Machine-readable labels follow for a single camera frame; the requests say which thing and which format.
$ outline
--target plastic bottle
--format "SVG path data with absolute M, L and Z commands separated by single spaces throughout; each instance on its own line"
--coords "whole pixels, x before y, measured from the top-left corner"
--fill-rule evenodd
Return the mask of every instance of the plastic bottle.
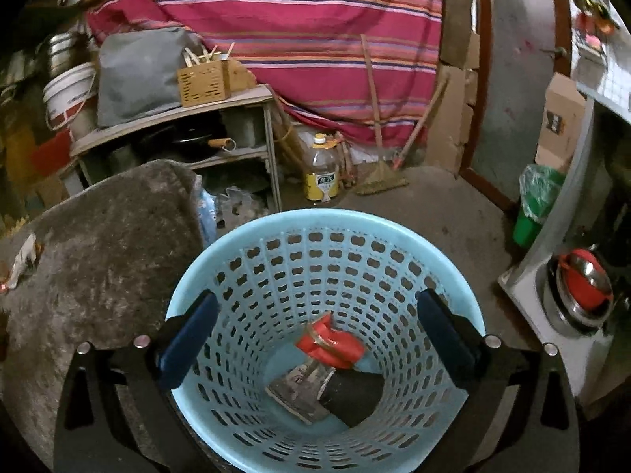
M 327 147 L 326 135 L 315 135 L 307 151 L 306 164 L 305 197 L 313 205 L 327 205 L 340 192 L 340 166 L 333 149 Z

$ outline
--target broom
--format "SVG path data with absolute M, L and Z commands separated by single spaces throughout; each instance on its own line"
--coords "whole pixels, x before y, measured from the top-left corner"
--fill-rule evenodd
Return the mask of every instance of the broom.
M 381 136 L 381 117 L 379 116 L 379 102 L 377 100 L 377 90 L 375 81 L 372 77 L 372 63 L 370 62 L 370 53 L 368 53 L 368 44 L 366 36 L 362 34 L 362 50 L 364 50 L 364 60 L 366 62 L 366 71 L 368 73 L 368 86 L 370 87 L 370 100 L 372 102 L 372 113 L 375 121 L 375 140 L 377 142 L 377 152 L 379 154 L 379 162 L 377 168 L 355 189 L 360 196 L 368 194 L 376 194 L 398 186 L 406 186 L 408 180 L 402 175 L 395 173 L 390 169 L 384 159 L 384 144 Z

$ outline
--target laundry basket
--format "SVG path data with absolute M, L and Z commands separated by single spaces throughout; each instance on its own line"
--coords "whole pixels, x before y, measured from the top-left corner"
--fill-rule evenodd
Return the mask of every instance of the laundry basket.
M 466 400 L 416 317 L 432 287 L 480 334 L 484 322 L 457 268 L 409 229 L 368 214 L 297 210 L 249 222 L 207 248 L 179 282 L 167 318 L 209 288 L 222 309 L 175 401 L 212 449 L 247 473 L 401 472 L 417 468 Z M 325 311 L 380 372 L 374 413 L 348 429 L 307 426 L 264 391 L 306 356 L 293 343 Z

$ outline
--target red package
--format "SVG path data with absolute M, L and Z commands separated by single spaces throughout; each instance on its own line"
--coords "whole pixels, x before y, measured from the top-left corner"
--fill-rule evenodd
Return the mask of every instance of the red package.
M 364 345 L 351 333 L 331 326 L 332 316 L 327 312 L 319 320 L 307 324 L 307 330 L 296 346 L 327 366 L 350 369 L 364 355 Z

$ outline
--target bucket handle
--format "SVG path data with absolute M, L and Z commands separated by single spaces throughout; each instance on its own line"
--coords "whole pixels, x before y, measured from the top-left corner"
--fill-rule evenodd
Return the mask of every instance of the bucket handle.
M 77 117 L 79 115 L 79 112 L 81 110 L 83 110 L 83 106 L 85 105 L 86 101 L 89 99 L 89 95 L 92 92 L 92 87 L 94 86 L 94 82 L 97 79 L 97 70 L 94 69 L 94 72 L 92 73 L 92 80 L 90 80 L 90 87 L 88 88 L 86 94 L 86 97 L 83 98 L 83 100 L 81 101 L 81 104 L 79 106 L 79 110 L 77 110 L 75 113 L 73 113 L 70 117 L 66 118 L 65 121 L 63 121 L 61 124 L 58 124 L 56 126 L 53 126 L 52 123 L 50 122 L 50 116 L 48 115 L 48 110 L 46 110 L 46 112 L 44 112 L 45 114 L 45 121 L 46 121 L 46 127 L 52 131 L 52 132 L 57 132 L 60 129 L 62 129 L 65 126 L 68 126 L 72 121 L 75 120 L 75 117 Z

